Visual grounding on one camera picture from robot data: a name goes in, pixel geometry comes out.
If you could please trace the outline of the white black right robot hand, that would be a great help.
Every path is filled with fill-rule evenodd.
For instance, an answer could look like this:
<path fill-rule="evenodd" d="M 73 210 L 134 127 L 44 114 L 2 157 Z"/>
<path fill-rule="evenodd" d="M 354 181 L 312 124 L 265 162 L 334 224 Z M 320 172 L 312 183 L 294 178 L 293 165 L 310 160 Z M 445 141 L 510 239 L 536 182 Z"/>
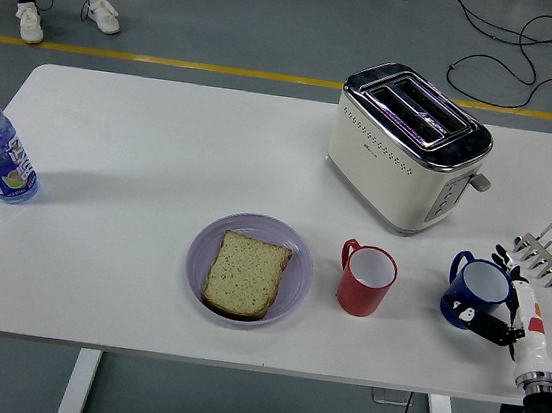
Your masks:
<path fill-rule="evenodd" d="M 450 324 L 509 347 L 515 384 L 527 395 L 552 392 L 542 314 L 518 263 L 498 245 L 490 260 L 461 251 L 451 264 L 450 286 L 440 299 Z"/>

